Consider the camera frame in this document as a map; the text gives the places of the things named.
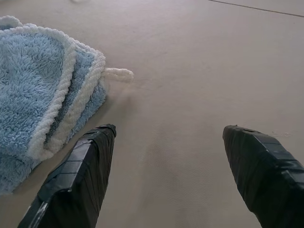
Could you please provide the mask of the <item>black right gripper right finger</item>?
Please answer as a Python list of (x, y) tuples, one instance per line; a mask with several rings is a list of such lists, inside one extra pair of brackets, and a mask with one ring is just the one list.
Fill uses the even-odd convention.
[(304, 226), (304, 167), (274, 137), (228, 125), (223, 140), (237, 189), (263, 228)]

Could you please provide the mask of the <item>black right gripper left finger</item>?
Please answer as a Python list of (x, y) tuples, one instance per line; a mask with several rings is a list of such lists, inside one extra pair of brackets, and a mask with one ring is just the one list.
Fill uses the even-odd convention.
[(78, 139), (49, 173), (20, 228), (94, 228), (105, 198), (116, 127), (101, 125)]

